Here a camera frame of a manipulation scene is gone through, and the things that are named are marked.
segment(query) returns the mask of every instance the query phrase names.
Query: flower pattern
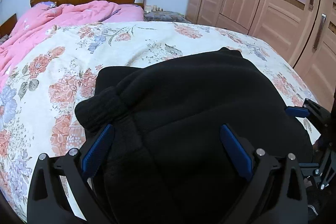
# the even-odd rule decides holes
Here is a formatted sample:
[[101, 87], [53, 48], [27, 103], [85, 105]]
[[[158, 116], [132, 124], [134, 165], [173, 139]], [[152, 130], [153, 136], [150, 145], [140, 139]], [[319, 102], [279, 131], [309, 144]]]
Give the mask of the flower pattern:
[[17, 107], [15, 95], [16, 89], [12, 89], [9, 85], [5, 85], [0, 93], [0, 131], [15, 117]]
[[[47, 42], [8, 70], [0, 92], [0, 189], [23, 220], [38, 155], [65, 155], [85, 142], [85, 131], [74, 109], [94, 95], [103, 64], [146, 67], [227, 47], [254, 63], [287, 105], [302, 105], [306, 97], [314, 100], [300, 77], [269, 45], [228, 30], [176, 22], [98, 22], [62, 28], [55, 25], [47, 35]], [[307, 119], [300, 121], [315, 142], [316, 129]], [[67, 189], [65, 178], [62, 184]], [[74, 202], [67, 190], [66, 194]]]
[[175, 31], [190, 38], [201, 38], [203, 35], [198, 31], [193, 29], [190, 26], [177, 25], [174, 23]]
[[81, 82], [76, 75], [65, 75], [57, 83], [49, 87], [51, 103], [58, 103], [61, 108], [66, 108], [75, 100], [75, 95]]
[[10, 134], [7, 130], [3, 130], [0, 132], [0, 156], [6, 157], [7, 156], [7, 147], [9, 144]]
[[28, 67], [30, 78], [36, 78], [40, 73], [45, 72], [50, 61], [51, 59], [43, 54], [35, 57]]
[[71, 118], [72, 116], [69, 113], [61, 115], [56, 119], [56, 123], [51, 130], [50, 141], [56, 156], [63, 156], [67, 153], [67, 139]]
[[0, 169], [0, 189], [7, 201], [10, 202], [10, 205], [13, 206], [12, 202], [12, 193], [11, 186], [9, 184], [9, 175], [8, 172]]
[[124, 32], [115, 39], [116, 41], [128, 41], [131, 40], [131, 35], [128, 32]]
[[82, 85], [80, 89], [80, 95], [84, 98], [93, 96], [93, 92], [96, 86], [97, 75], [91, 72], [91, 69], [87, 69], [83, 75]]
[[81, 27], [78, 31], [80, 38], [83, 39], [84, 37], [93, 37], [95, 35], [94, 29], [88, 25]]
[[27, 167], [28, 153], [23, 149], [15, 161], [11, 162], [9, 167], [9, 182], [14, 198], [18, 201], [26, 199], [28, 194], [28, 178], [33, 172], [32, 168]]

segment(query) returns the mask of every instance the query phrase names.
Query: wardrobe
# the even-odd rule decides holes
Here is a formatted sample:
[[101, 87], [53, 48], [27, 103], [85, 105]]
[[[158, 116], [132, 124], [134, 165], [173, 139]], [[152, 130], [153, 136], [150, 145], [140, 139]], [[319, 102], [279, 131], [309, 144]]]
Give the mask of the wardrobe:
[[189, 0], [186, 19], [264, 40], [331, 110], [336, 87], [336, 0]]

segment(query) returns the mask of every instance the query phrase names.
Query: pillow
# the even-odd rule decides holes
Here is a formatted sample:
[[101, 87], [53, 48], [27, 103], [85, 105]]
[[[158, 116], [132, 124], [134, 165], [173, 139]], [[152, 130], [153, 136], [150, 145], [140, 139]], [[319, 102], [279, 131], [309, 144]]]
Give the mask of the pillow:
[[135, 4], [118, 5], [118, 10], [114, 11], [108, 18], [102, 22], [131, 22], [143, 21], [143, 9]]
[[52, 1], [40, 2], [40, 3], [35, 4], [34, 7], [36, 5], [39, 5], [39, 4], [45, 4], [45, 5], [49, 6], [49, 8], [55, 8], [55, 7], [57, 7], [56, 3], [52, 2]]
[[4, 37], [0, 38], [0, 45], [2, 45], [6, 40], [8, 40], [9, 36], [6, 34]]

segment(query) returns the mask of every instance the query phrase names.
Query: nightstand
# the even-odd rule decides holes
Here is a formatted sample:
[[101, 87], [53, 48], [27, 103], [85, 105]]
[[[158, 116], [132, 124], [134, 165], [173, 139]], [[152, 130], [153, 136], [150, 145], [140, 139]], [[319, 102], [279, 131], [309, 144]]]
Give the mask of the nightstand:
[[149, 13], [144, 13], [145, 21], [169, 21], [169, 22], [182, 22], [191, 23], [187, 21], [183, 15], [177, 12], [167, 12], [167, 11], [151, 11]]
[[0, 38], [5, 36], [6, 34], [10, 35], [10, 33], [15, 27], [16, 22], [17, 22], [16, 14], [7, 19], [7, 21], [0, 26]]

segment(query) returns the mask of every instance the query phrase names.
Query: pink comforter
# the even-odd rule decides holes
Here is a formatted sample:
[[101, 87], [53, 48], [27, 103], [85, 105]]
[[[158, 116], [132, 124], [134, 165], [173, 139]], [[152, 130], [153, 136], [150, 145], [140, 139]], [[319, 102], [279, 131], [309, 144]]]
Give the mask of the pink comforter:
[[0, 46], [0, 91], [11, 70], [56, 31], [55, 25], [66, 27], [99, 21], [143, 21], [143, 10], [135, 5], [118, 5], [104, 0], [77, 6], [62, 4], [55, 8], [38, 4], [28, 10], [17, 22], [11, 37]]

